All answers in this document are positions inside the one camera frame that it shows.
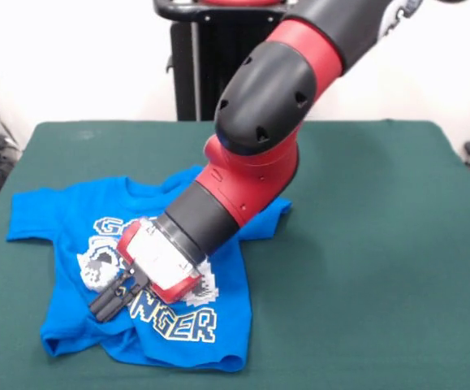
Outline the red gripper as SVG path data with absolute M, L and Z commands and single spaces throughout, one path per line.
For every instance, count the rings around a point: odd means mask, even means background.
M 148 286 L 164 303 L 173 304 L 203 279 L 191 257 L 153 219 L 133 220 L 121 235 L 117 251 L 144 276 L 130 269 L 112 279 L 88 306 L 99 323 L 113 319 Z

